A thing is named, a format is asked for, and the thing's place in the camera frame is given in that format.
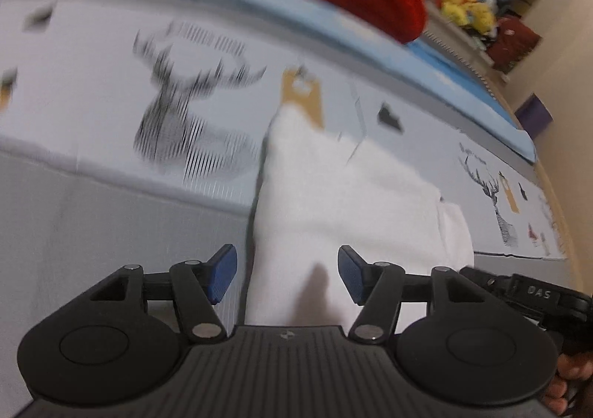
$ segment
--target bed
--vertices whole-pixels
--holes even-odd
[[[262,144],[303,92],[319,127],[374,140],[461,205],[476,266],[571,284],[533,142],[427,41],[402,47],[317,0],[0,0],[0,42],[7,416],[28,399],[20,338],[119,266],[164,271],[233,243],[216,311],[242,322]]]

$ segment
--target purple object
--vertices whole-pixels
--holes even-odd
[[[532,93],[527,101],[521,105],[515,112],[515,116],[532,139],[542,133],[554,121],[546,106],[535,93]]]

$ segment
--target finger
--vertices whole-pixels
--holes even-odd
[[[561,379],[559,376],[554,376],[551,383],[548,385],[546,390],[546,396],[549,398],[562,398],[568,389],[566,381]]]
[[[546,405],[553,413],[556,413],[558,416],[564,413],[568,407],[568,402],[564,398],[550,398],[548,396],[544,396],[542,401],[544,402],[544,405]]]
[[[593,375],[593,353],[558,357],[558,373],[564,379],[589,379]]]

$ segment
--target white cloth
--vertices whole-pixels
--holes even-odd
[[[473,264],[457,205],[374,142],[314,129],[292,105],[269,131],[254,238],[247,324],[339,324],[348,332],[361,308],[337,271],[342,245],[409,274]],[[425,309],[402,306],[398,330]]]

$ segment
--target beige wall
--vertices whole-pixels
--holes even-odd
[[[511,73],[516,109],[532,93],[554,122],[536,139],[564,211],[586,290],[593,292],[593,0],[539,0],[524,22],[543,37]]]

